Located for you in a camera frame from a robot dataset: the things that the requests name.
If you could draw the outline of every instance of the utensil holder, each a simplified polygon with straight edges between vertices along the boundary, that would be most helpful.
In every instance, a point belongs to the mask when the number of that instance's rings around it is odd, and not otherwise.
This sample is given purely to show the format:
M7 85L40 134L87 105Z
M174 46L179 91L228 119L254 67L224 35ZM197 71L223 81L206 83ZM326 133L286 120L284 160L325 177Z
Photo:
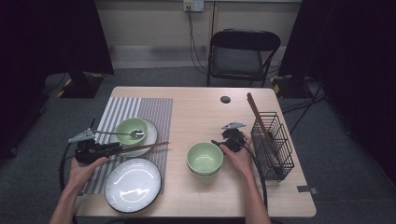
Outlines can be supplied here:
M260 116L270 139L255 120L251 138L258 164L266 179L282 181L294 167L288 135L276 112L260 112Z

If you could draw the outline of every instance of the person's left arm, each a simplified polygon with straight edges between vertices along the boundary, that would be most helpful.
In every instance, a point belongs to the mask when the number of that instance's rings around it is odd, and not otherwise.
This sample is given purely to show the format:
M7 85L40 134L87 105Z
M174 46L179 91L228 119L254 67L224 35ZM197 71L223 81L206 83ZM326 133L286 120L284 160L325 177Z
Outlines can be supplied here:
M72 159L69 181L67 182L61 198L56 205L55 211L50 219L50 224L70 224L76 209L76 200L83 190L87 181L91 178L96 167L107 161L106 157L100 158L90 165L78 163L76 158Z

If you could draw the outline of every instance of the striped placemat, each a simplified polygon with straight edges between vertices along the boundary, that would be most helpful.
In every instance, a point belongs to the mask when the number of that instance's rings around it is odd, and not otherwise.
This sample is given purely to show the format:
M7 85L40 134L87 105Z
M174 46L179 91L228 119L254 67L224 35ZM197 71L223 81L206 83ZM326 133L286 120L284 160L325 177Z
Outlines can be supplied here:
M172 104L173 99L171 98L110 97L105 113L99 123L98 130L111 132L125 119L141 118L151 121L156 126L158 143L169 141ZM109 134L99 133L96 135L95 140L97 143L107 144L110 142L110 137L111 135ZM148 153L137 157L156 164L160 170L163 183L165 180L167 149L167 145L155 147ZM108 175L120 163L130 159L118 155L110 157L104 165L95 170L91 181L87 183L82 192L103 194Z

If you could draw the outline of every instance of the gray carpet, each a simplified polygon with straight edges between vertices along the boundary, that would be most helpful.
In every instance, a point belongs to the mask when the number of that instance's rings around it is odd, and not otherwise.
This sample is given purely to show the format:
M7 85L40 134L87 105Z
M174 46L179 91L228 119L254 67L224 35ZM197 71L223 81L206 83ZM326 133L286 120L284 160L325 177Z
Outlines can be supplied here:
M98 125L116 86L205 86L205 74L193 67L118 69L105 77L94 99L62 99L49 93L41 117L24 136L14 159L0 160L0 223L48 223L60 195L58 166L70 137ZM48 78L52 89L62 74ZM214 87L248 87L248 82L214 79ZM309 83L315 91L317 83ZM282 108L306 99L279 99ZM285 114L289 129L304 109ZM291 137L313 194L317 214L311 218L276 218L283 223L396 223L396 190L372 157L347 134L332 105L312 105ZM79 223L124 223L107 217L79 217ZM190 223L241 223L242 219L190 219ZM185 219L142 219L128 223L184 223Z

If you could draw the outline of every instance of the tabletop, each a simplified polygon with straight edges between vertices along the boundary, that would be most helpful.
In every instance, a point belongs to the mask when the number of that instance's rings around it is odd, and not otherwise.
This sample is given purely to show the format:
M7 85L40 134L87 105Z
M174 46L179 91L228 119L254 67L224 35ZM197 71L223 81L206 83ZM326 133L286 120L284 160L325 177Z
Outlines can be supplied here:
M76 215L93 217L243 217L244 191L240 175L227 157L218 173L200 178L191 173L186 158L198 142L222 140L221 127L233 121L246 123L240 128L250 133L255 117L247 100L251 93L259 111L277 112L285 123L276 95L271 89L256 88L182 88L117 87L111 97L171 98L172 116L163 193L146 209L132 214L113 210L104 194L78 197ZM222 96L231 98L224 104ZM283 181L266 180L270 217L312 217L316 207L306 186L304 173L290 140L294 168Z

